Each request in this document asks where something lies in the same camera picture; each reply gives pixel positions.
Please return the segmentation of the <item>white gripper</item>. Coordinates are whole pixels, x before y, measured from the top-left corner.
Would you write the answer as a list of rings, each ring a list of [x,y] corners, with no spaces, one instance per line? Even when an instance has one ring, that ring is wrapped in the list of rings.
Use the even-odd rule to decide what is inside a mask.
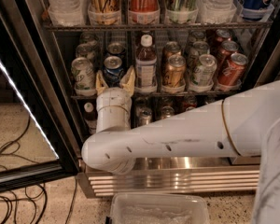
[[[130,66],[127,73],[120,80],[120,88],[109,88],[105,82],[103,72],[96,73],[96,110],[98,113],[96,132],[106,130],[129,130],[130,116],[134,94],[135,71]]]

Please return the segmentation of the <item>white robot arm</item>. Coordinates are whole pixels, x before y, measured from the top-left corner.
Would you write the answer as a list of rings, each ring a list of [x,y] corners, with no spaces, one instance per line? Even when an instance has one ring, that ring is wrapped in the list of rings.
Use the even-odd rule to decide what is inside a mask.
[[[132,130],[88,138],[82,159],[113,174],[136,158],[259,156],[251,224],[280,224],[280,80]]]

